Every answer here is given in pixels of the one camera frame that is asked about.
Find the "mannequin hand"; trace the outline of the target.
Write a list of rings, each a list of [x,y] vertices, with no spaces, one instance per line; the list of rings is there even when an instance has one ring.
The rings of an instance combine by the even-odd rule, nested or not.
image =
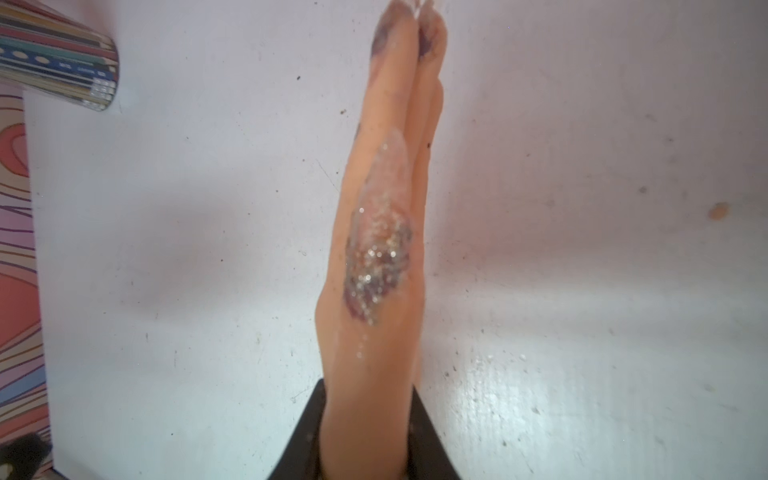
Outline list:
[[[430,1],[393,1],[374,30],[315,323],[326,388],[326,479],[400,479],[424,318],[431,145],[447,28]]]

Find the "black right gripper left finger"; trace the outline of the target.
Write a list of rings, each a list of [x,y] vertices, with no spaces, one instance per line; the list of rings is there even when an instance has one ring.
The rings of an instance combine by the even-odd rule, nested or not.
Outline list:
[[[319,432],[326,404],[324,380],[320,379],[269,475],[269,480],[317,480],[321,476]]]

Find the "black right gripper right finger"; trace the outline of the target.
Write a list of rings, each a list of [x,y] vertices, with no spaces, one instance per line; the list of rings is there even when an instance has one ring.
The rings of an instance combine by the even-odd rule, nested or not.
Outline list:
[[[413,389],[410,407],[407,478],[459,480],[416,389]]]

